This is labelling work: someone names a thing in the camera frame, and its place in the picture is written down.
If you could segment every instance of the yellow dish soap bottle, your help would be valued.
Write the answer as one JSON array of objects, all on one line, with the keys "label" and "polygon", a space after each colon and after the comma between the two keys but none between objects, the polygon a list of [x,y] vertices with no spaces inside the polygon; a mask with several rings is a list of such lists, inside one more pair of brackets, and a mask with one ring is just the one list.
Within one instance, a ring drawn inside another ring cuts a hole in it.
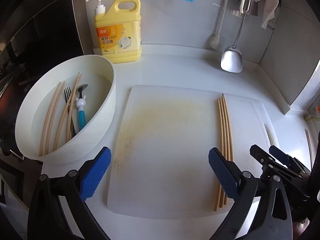
[{"label": "yellow dish soap bottle", "polygon": [[[119,4],[133,2],[132,9],[119,9]],[[94,25],[101,55],[112,63],[136,61],[141,55],[141,2],[115,0],[109,10],[98,0],[94,12]]]}]

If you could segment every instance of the pump dispenser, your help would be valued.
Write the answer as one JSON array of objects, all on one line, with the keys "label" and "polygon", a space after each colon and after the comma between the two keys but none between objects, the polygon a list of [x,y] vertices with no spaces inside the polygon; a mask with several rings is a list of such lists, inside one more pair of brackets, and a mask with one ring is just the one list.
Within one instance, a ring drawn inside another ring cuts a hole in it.
[{"label": "pump dispenser", "polygon": [[105,13],[106,12],[106,8],[103,4],[101,4],[101,0],[98,0],[98,5],[96,6],[95,10],[94,10],[94,14],[101,14],[101,13]]}]

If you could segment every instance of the wooden chopstick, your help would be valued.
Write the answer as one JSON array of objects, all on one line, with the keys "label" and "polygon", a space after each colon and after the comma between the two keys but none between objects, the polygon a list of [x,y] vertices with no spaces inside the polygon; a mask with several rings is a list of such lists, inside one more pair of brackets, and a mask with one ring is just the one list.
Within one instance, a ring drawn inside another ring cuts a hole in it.
[{"label": "wooden chopstick", "polygon": [[[220,104],[220,110],[221,110],[221,117],[222,117],[222,132],[223,132],[223,156],[225,159],[228,158],[228,153],[227,153],[227,135],[226,135],[226,124],[225,124],[225,118],[223,114],[223,105],[222,105],[222,100],[221,98],[218,99],[219,104]],[[223,188],[221,188],[221,194],[220,194],[220,204],[219,207],[222,208],[223,204],[225,202],[225,192]]]},{"label": "wooden chopstick", "polygon": [[[226,158],[226,159],[227,159],[228,161],[230,161],[230,160],[231,160],[231,154],[230,154],[230,137],[229,137],[229,125],[228,125],[228,116],[227,116],[225,98],[222,97],[222,98],[221,98],[221,101],[222,101],[222,108],[223,108],[223,115],[224,115],[224,122],[225,122],[225,127],[226,127],[226,136],[227,136],[227,158]],[[228,204],[228,197],[227,197],[227,195],[225,195],[224,204],[225,204],[225,205]]]},{"label": "wooden chopstick", "polygon": [[229,115],[229,110],[228,110],[228,104],[226,100],[225,94],[222,94],[222,98],[225,102],[225,107],[226,107],[226,114],[227,114],[227,122],[228,122],[228,132],[229,132],[229,144],[230,144],[230,161],[234,162],[234,152],[233,152],[233,137],[232,137],[232,129],[231,129],[231,124],[230,124],[230,115]]},{"label": "wooden chopstick", "polygon": [[61,82],[59,82],[59,84],[57,85],[57,88],[56,88],[56,90],[55,90],[55,92],[53,94],[53,97],[51,99],[51,102],[49,104],[47,115],[45,116],[44,125],[43,125],[43,128],[42,128],[41,140],[40,140],[39,156],[42,156],[42,154],[43,154],[43,143],[44,143],[45,132],[47,130],[47,123],[48,123],[48,120],[49,120],[49,116],[50,116],[50,112],[51,112],[51,108],[52,108],[53,102],[54,102],[54,100],[56,98],[56,95],[57,95],[59,87],[60,87],[60,84],[61,84]]},{"label": "wooden chopstick", "polygon": [[[221,150],[226,160],[234,161],[233,138],[230,125],[230,116],[225,95],[222,94],[222,97],[218,98],[217,102],[221,128]],[[228,197],[223,191],[221,184],[219,183],[217,199],[213,210],[217,211],[218,206],[222,208],[223,205],[226,204],[228,204]]]},{"label": "wooden chopstick", "polygon": [[67,134],[66,134],[66,142],[70,141],[70,127],[71,127],[71,116],[72,116],[72,110],[73,110],[73,103],[75,101],[75,95],[76,95],[76,89],[78,86],[78,83],[82,77],[82,74],[79,72],[78,76],[76,78],[76,83],[75,86],[73,87],[72,95],[71,95],[71,102],[70,102],[70,110],[69,110],[69,115],[68,115],[68,122],[67,122]]},{"label": "wooden chopstick", "polygon": [[308,148],[309,148],[309,155],[310,155],[310,167],[312,169],[312,161],[313,161],[313,158],[312,158],[312,149],[311,149],[311,143],[310,143],[310,138],[309,138],[309,133],[308,133],[308,130],[307,129],[304,129],[304,131],[306,132],[306,136],[307,136],[307,142],[308,142]]},{"label": "wooden chopstick", "polygon": [[64,87],[65,83],[66,82],[64,81],[62,86],[60,86],[59,92],[57,94],[58,95],[57,99],[54,102],[54,107],[53,107],[52,115],[51,115],[50,122],[49,122],[49,128],[48,128],[48,132],[47,132],[47,138],[46,138],[46,141],[45,141],[45,150],[44,150],[44,154],[45,155],[47,155],[48,152],[49,152],[49,143],[50,143],[50,135],[51,135],[51,130],[52,130],[52,124],[53,124],[54,116],[56,114],[57,107],[58,107],[58,104],[59,104],[59,101],[60,101],[60,95],[61,95],[61,93],[63,91],[63,87]]},{"label": "wooden chopstick", "polygon": [[57,133],[56,133],[56,138],[54,140],[53,151],[55,151],[57,149],[57,147],[58,147],[58,140],[59,140],[59,136],[60,136],[63,120],[64,120],[64,118],[66,116],[67,111],[68,111],[68,107],[70,106],[71,95],[70,95],[70,97],[69,97],[69,99],[68,99],[68,101],[66,103],[66,106],[63,109],[62,115],[60,117],[60,122],[59,122],[59,125],[58,125],[58,128],[57,128]]},{"label": "wooden chopstick", "polygon": [[[76,82],[75,82],[75,86],[78,85],[78,82],[79,82],[79,80],[80,80],[80,78],[78,79],[78,77],[79,77],[79,74],[78,74],[78,76],[77,76],[77,79],[76,79]],[[64,120],[64,118],[65,118],[65,116],[66,116],[67,111],[68,111],[68,107],[70,106],[70,102],[71,102],[71,100],[72,100],[73,94],[74,94],[74,92],[72,91],[72,92],[71,92],[71,95],[70,95],[70,97],[69,97],[69,99],[68,99],[68,101],[67,101],[67,103],[66,103],[66,106],[65,106],[64,109],[63,109],[62,115],[61,115],[61,117],[60,117],[60,122],[59,122],[59,125],[58,125],[58,128],[57,128],[57,133],[56,133],[56,138],[55,138],[55,140],[54,140],[53,151],[55,151],[55,150],[57,149],[57,147],[58,147],[58,141],[59,141],[59,136],[60,136],[60,132],[61,132],[63,120]]]},{"label": "wooden chopstick", "polygon": [[73,120],[72,120],[72,114],[71,114],[70,140],[72,139],[72,125],[73,125]]},{"label": "wooden chopstick", "polygon": [[[221,131],[221,136],[220,136],[220,151],[223,152],[223,131],[222,131],[222,113],[221,113],[221,108],[220,108],[220,102],[219,102],[219,99],[217,99],[217,105],[218,105],[218,112],[219,112],[219,117],[220,117],[220,131]],[[220,182],[218,181],[218,192],[217,192],[217,198],[215,200],[215,203],[214,203],[214,207],[213,207],[213,210],[214,211],[217,211],[218,210],[218,207],[219,207],[219,203],[220,203],[220,196],[221,196],[221,184]]]}]

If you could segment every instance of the screw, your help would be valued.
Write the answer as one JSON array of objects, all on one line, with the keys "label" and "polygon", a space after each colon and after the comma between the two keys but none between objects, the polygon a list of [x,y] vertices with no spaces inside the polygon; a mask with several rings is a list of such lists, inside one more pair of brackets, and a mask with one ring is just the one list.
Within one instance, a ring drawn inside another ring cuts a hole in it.
[{"label": "screw", "polygon": [[71,171],[68,172],[68,175],[69,175],[70,177],[74,177],[74,176],[77,175],[77,171],[76,171],[76,170],[71,170]]},{"label": "screw", "polygon": [[40,177],[39,177],[39,180],[43,181],[43,180],[46,179],[46,177],[47,177],[47,175],[41,174]]},{"label": "screw", "polygon": [[250,178],[250,177],[251,177],[251,173],[248,172],[248,171],[242,172],[242,175],[243,175],[244,177],[246,177],[246,178]]},{"label": "screw", "polygon": [[273,179],[274,179],[275,181],[280,181],[280,177],[279,177],[278,175],[274,175],[274,176],[273,176]]}]

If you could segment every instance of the white backsplash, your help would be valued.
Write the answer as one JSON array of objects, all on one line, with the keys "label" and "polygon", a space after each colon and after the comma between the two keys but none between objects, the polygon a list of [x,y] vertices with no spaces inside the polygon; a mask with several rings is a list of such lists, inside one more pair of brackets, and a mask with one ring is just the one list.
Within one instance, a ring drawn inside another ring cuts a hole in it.
[{"label": "white backsplash", "polygon": [[[114,0],[103,0],[106,9]],[[209,38],[215,30],[223,0],[141,0],[142,43],[172,44],[211,49]],[[94,8],[96,1],[86,4],[92,40],[98,47],[94,28]],[[238,48],[243,57],[259,63],[269,43],[272,30],[261,28],[264,1],[259,2],[259,15],[248,15]],[[220,48],[223,51],[233,44],[241,18],[233,15],[237,0],[229,0],[225,20],[220,34]]]}]

